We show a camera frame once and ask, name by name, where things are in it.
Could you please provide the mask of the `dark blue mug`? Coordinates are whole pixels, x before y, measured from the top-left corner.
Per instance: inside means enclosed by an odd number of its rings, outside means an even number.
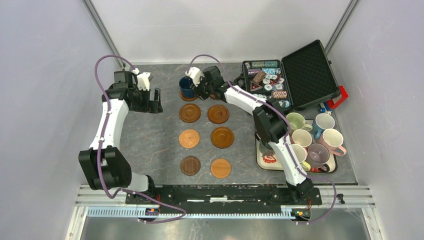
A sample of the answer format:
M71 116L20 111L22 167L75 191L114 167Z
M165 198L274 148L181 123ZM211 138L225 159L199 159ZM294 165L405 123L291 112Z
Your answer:
M194 96L196 96L194 90L192 89L192 79L185 76L182 77L179 80L179 89L182 92L182 94L186 97L186 98L193 98Z

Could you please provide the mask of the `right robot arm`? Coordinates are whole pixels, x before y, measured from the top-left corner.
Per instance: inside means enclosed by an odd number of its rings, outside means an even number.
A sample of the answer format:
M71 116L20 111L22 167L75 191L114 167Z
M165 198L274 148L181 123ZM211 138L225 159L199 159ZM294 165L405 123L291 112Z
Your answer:
M295 154L289 140L291 126L278 101L258 98L231 81L225 81L217 66L204 70L190 67L185 74L192 79L191 88L200 99L214 96L252 115L255 137L271 147L275 159L283 167L289 199L295 204L306 201L314 185Z

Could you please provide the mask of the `light cork coaster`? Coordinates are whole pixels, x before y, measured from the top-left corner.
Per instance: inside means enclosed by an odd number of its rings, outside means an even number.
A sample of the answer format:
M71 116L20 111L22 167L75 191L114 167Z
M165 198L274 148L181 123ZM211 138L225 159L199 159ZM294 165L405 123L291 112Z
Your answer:
M191 149L199 144L200 134L194 129L186 129L179 135L178 141L182 147Z

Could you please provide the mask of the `light green mug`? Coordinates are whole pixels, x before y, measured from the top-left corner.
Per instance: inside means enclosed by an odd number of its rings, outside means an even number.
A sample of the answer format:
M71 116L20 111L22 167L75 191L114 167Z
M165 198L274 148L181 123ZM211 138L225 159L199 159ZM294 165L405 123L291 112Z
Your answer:
M312 125L308 124L306 119L297 112L287 114L286 119L290 124L290 134L292 134L295 130L305 130L310 132L313 129Z

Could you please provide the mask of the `wooden coaster four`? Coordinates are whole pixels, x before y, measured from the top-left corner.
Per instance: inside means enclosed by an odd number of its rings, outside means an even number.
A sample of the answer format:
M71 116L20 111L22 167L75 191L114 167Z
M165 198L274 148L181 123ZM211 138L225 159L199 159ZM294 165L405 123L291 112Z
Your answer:
M235 136L230 128L222 126L212 131L210 140L215 147L225 149L233 144Z

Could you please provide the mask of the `orange coaster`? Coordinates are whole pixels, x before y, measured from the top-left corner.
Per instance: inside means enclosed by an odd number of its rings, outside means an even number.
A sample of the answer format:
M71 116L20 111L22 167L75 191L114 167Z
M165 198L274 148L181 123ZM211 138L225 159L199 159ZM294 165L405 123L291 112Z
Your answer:
M231 164L224 158L215 159L210 166L212 175L219 179L228 177L231 173L231 170Z

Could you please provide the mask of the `wooden coaster five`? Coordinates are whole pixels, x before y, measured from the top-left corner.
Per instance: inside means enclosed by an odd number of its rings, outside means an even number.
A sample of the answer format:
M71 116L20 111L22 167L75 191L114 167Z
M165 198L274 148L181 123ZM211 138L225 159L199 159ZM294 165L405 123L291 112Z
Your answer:
M193 103L185 104L179 110L179 118L185 123L194 123L200 118L200 116L200 107Z

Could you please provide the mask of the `wooden coaster one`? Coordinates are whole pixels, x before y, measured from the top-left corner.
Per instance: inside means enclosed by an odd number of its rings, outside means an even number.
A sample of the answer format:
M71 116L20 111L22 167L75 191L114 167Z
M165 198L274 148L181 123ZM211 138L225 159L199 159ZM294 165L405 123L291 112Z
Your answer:
M191 97L191 98L185 97L185 96L183 95L183 92L182 92L182 91L180 91L180 92L179 92L179 96L180 96L180 98L181 98L183 101L186 101L186 102L192 102L192 101L194 101L194 100L196 100L196 99L198 98L197 96L194 96L194 97Z

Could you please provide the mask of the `dark walnut coaster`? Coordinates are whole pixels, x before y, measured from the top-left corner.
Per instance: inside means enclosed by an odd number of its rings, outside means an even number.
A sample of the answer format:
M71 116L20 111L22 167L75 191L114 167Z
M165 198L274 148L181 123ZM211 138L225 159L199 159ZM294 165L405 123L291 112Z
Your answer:
M201 168L200 160L195 156L187 156L180 162L180 170L186 176L193 176L199 172Z

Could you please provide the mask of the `wooden coaster three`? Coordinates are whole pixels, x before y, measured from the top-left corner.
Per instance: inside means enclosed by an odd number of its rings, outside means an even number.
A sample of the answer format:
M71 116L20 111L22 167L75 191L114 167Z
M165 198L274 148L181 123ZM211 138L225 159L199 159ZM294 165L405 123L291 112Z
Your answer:
M214 124L223 124L229 119L230 112L224 105L216 104L208 109L207 117Z

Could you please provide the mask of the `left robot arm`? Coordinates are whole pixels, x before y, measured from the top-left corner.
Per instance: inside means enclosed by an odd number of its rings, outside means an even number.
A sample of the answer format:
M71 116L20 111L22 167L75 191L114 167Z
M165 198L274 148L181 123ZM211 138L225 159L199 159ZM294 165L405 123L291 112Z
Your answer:
M114 83L104 91L102 116L95 138L87 150L79 152L78 161L92 190L129 189L138 192L145 204L157 198L153 179L132 171L120 151L124 121L130 111L158 114L163 112L161 91L150 98L150 72L120 70L114 72Z

